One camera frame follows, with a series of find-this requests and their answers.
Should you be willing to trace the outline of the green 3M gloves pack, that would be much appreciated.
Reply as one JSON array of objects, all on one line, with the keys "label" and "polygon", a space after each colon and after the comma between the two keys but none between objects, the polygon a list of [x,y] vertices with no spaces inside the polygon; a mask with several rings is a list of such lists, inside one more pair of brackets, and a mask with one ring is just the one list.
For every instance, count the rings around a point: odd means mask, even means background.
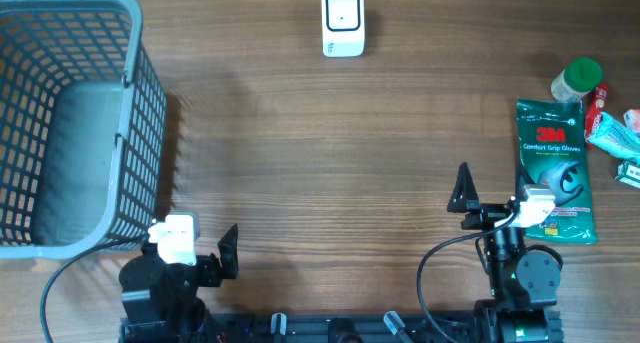
[{"label": "green 3M gloves pack", "polygon": [[520,98],[516,124],[521,165],[555,196],[554,210],[526,235],[566,244],[596,243],[582,103]]}]

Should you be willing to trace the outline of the grey plastic basket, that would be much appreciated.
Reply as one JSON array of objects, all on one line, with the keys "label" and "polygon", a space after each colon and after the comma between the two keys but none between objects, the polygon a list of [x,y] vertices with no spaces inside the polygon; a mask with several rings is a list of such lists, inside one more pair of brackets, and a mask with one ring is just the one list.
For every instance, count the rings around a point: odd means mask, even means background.
[{"label": "grey plastic basket", "polygon": [[167,99],[136,0],[1,0],[1,256],[130,251],[152,223]]}]

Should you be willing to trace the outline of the green lid jar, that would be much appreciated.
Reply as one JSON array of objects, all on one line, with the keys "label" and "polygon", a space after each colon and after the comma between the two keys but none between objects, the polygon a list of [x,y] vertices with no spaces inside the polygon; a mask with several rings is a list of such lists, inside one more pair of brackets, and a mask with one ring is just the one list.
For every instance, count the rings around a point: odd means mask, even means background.
[{"label": "green lid jar", "polygon": [[573,60],[551,83],[551,95],[561,103],[580,101],[603,79],[601,66],[593,59]]}]

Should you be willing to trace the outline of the red sachet stick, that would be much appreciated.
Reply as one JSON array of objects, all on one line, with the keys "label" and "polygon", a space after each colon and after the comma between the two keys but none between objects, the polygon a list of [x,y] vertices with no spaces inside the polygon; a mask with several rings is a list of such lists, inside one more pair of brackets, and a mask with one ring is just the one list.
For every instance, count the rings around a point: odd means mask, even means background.
[{"label": "red sachet stick", "polygon": [[588,142],[588,138],[595,132],[602,122],[602,113],[604,111],[608,95],[609,86],[605,83],[600,83],[594,89],[592,101],[585,118],[585,142],[588,150],[593,148],[593,145]]}]

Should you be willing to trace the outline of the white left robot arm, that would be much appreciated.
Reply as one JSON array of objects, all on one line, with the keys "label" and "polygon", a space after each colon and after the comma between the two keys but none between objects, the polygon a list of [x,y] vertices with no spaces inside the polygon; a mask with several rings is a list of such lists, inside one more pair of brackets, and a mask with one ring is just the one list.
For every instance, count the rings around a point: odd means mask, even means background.
[{"label": "white left robot arm", "polygon": [[119,340],[134,342],[224,343],[226,336],[205,303],[201,287],[219,287],[239,272],[238,227],[218,242],[218,254],[198,255],[193,265],[166,263],[155,243],[145,243],[142,255],[120,271],[121,300],[126,312]]}]

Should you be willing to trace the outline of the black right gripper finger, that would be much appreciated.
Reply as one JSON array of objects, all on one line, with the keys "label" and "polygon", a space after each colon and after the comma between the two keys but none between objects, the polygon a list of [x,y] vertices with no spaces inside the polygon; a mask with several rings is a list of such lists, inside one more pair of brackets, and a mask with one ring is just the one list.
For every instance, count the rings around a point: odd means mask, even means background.
[{"label": "black right gripper finger", "polygon": [[479,210],[477,194],[471,171],[467,162],[459,166],[456,183],[447,204],[450,213],[470,213]]},{"label": "black right gripper finger", "polygon": [[519,165],[515,170],[515,189],[516,193],[520,193],[521,189],[525,185],[535,185],[536,182],[532,179],[523,165]]}]

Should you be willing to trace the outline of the mint green wipes pack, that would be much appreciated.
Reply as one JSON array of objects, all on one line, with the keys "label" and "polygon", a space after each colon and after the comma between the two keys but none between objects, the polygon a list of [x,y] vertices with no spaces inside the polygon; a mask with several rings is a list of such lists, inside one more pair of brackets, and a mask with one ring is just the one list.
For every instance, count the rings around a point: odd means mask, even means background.
[{"label": "mint green wipes pack", "polygon": [[606,112],[598,115],[586,142],[616,158],[639,163],[639,137]]}]

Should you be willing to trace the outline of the green medicine box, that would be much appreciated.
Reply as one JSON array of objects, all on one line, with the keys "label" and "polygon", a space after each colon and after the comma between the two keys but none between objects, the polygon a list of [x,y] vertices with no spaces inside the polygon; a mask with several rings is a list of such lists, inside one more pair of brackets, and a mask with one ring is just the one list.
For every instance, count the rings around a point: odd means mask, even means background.
[{"label": "green medicine box", "polygon": [[640,168],[630,161],[622,162],[617,168],[615,179],[637,189],[640,188]]}]

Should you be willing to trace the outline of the small red white box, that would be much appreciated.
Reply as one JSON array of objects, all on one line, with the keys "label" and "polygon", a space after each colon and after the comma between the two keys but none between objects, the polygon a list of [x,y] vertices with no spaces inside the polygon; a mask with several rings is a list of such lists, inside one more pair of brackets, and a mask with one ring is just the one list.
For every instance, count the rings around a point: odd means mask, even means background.
[{"label": "small red white box", "polygon": [[640,110],[629,109],[623,115],[625,126],[636,136],[640,135]]}]

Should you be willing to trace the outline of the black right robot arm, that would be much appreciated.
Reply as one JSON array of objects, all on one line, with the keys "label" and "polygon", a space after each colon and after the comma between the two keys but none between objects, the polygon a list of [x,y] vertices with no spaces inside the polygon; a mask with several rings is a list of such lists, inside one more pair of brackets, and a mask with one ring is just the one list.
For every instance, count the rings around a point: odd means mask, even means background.
[{"label": "black right robot arm", "polygon": [[483,247],[476,251],[488,275],[492,297],[474,305],[469,342],[561,343],[564,341],[557,304],[563,260],[545,245],[526,245],[525,230],[543,222],[555,208],[546,185],[533,182],[522,167],[516,169],[516,192],[504,204],[479,200],[469,165],[459,166],[447,205],[463,213],[463,230],[477,230]]}]

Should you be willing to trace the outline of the white barcode scanner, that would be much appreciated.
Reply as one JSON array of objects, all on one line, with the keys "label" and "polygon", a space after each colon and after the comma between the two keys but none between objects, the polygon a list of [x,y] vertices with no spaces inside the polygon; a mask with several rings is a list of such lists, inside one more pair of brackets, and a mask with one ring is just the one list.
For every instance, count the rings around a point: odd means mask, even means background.
[{"label": "white barcode scanner", "polygon": [[322,51],[328,58],[363,54],[366,42],[364,0],[321,0]]}]

